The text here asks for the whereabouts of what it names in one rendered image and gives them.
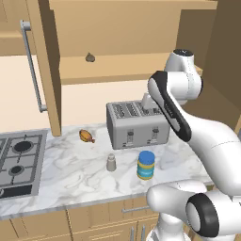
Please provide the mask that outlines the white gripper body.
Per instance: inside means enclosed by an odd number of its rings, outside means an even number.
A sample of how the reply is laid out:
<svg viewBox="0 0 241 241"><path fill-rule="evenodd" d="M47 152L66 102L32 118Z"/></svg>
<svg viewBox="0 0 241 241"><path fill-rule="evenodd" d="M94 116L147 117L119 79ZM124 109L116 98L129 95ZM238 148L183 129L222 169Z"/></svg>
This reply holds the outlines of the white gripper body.
<svg viewBox="0 0 241 241"><path fill-rule="evenodd" d="M156 108L156 102L148 92L145 92L141 100L141 105L144 109Z"/></svg>

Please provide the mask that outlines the blue-lidded mayonnaise jar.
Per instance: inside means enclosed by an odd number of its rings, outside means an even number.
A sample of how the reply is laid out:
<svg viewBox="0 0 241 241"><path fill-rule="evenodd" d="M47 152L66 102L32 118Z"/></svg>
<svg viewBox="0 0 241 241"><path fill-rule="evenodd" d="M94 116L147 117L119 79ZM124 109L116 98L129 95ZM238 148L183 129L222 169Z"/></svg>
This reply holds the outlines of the blue-lidded mayonnaise jar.
<svg viewBox="0 0 241 241"><path fill-rule="evenodd" d="M151 151L142 151L137 160L137 176L142 180L150 180L154 172L154 153Z"/></svg>

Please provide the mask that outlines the grey shaker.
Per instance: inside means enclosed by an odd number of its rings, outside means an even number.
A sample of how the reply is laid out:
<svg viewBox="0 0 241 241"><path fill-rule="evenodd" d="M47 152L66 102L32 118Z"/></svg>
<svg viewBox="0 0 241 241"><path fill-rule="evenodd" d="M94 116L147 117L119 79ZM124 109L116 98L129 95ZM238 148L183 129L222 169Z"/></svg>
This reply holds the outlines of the grey shaker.
<svg viewBox="0 0 241 241"><path fill-rule="evenodd" d="M106 161L106 169L108 171L115 171L117 168L117 164L116 164L116 157L113 153L111 153L108 157L107 157L107 161Z"/></svg>

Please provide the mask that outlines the tall wooden side cabinet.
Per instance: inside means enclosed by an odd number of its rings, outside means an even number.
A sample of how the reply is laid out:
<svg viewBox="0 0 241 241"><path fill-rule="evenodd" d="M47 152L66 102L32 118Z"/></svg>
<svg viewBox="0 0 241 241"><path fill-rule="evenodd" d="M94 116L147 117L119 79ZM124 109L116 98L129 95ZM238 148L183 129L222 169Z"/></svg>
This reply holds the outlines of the tall wooden side cabinet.
<svg viewBox="0 0 241 241"><path fill-rule="evenodd" d="M202 69L201 96L188 113L241 130L241 0L217 0L215 9L184 9L176 46L192 51Z"/></svg>

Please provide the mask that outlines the wooden cabinet door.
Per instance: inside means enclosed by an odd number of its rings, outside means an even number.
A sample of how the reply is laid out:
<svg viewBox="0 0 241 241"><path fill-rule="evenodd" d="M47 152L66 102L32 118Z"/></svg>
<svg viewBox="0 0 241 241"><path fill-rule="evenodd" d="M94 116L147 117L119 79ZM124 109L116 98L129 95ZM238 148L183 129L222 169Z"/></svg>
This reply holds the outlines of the wooden cabinet door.
<svg viewBox="0 0 241 241"><path fill-rule="evenodd" d="M37 53L40 79L52 135L61 135L60 52L55 14L49 0L25 0Z"/></svg>

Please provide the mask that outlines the grey four-slot toaster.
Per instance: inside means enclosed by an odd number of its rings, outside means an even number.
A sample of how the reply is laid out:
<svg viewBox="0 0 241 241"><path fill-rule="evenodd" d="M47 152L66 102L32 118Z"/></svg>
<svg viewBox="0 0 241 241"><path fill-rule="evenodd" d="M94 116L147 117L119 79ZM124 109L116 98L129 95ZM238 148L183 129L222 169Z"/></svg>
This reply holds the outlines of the grey four-slot toaster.
<svg viewBox="0 0 241 241"><path fill-rule="evenodd" d="M114 150L165 144L169 124L159 108L144 109L141 101L106 104L106 126Z"/></svg>

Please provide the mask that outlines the orange-brown chicken drumstick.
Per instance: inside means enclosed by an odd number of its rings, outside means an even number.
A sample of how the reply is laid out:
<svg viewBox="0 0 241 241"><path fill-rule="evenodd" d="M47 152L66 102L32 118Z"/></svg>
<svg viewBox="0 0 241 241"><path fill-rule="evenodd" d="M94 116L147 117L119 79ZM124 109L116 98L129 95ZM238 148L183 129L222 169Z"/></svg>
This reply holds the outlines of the orange-brown chicken drumstick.
<svg viewBox="0 0 241 241"><path fill-rule="evenodd" d="M79 131L79 136L80 136L80 139L83 140L84 142L92 142L92 143L95 142L95 139L92 137L90 132L88 132L87 130L81 129Z"/></svg>

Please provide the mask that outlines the wooden base cupboard door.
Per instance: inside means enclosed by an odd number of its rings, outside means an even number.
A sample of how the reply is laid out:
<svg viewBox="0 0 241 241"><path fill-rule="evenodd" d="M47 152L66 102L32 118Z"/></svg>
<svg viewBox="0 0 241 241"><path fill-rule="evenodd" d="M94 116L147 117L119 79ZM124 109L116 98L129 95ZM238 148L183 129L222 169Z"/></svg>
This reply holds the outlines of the wooden base cupboard door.
<svg viewBox="0 0 241 241"><path fill-rule="evenodd" d="M137 237L136 241L140 241L141 239L141 229L142 225L145 225L145 241L148 234L152 231L155 227L158 220L158 216L151 216L151 217L144 217L137 222Z"/></svg>
<svg viewBox="0 0 241 241"><path fill-rule="evenodd" d="M135 223L127 223L118 226L109 226L82 233L74 233L73 241L130 241L131 227Z"/></svg>

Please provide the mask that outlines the grey gas hob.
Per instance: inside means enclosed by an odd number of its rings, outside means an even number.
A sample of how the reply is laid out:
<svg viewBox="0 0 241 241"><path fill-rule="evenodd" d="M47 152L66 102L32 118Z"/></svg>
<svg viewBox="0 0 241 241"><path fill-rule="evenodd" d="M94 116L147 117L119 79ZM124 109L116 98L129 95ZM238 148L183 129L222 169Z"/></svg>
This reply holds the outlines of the grey gas hob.
<svg viewBox="0 0 241 241"><path fill-rule="evenodd" d="M0 200L36 196L47 130L0 134Z"/></svg>

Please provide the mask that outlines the plain wooden drawer front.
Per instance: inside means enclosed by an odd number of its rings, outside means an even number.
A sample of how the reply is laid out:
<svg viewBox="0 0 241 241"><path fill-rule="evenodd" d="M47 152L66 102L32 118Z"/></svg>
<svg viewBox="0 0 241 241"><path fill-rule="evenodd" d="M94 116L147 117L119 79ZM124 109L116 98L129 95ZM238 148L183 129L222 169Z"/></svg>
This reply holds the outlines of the plain wooden drawer front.
<svg viewBox="0 0 241 241"><path fill-rule="evenodd" d="M65 211L0 220L0 241L72 241Z"/></svg>

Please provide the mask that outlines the open wooden wall cabinet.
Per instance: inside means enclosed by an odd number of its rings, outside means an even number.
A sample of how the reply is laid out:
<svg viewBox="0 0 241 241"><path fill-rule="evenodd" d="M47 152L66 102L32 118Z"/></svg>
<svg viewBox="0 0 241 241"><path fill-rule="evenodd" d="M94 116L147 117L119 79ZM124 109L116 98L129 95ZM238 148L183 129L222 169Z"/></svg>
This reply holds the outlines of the open wooden wall cabinet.
<svg viewBox="0 0 241 241"><path fill-rule="evenodd" d="M147 79L178 48L181 11L216 7L213 0L50 0L61 83Z"/></svg>

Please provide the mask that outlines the closed wooden wall cabinet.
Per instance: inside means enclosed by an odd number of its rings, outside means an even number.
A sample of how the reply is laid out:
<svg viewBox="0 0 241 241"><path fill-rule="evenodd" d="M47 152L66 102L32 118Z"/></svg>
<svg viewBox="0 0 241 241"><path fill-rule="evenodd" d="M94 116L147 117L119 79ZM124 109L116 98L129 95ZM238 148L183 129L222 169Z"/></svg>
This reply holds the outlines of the closed wooden wall cabinet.
<svg viewBox="0 0 241 241"><path fill-rule="evenodd" d="M25 56L20 21L30 21L26 0L0 0L0 56Z"/></svg>

